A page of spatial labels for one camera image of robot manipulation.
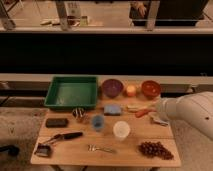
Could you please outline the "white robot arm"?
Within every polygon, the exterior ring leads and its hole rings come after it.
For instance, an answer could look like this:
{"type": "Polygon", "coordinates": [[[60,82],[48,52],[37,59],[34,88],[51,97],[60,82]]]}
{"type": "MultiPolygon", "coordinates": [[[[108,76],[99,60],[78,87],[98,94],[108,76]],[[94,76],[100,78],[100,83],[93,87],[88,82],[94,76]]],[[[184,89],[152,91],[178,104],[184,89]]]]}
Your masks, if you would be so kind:
{"type": "Polygon", "coordinates": [[[162,120],[184,120],[213,141],[213,92],[201,92],[156,102],[162,120]]]}

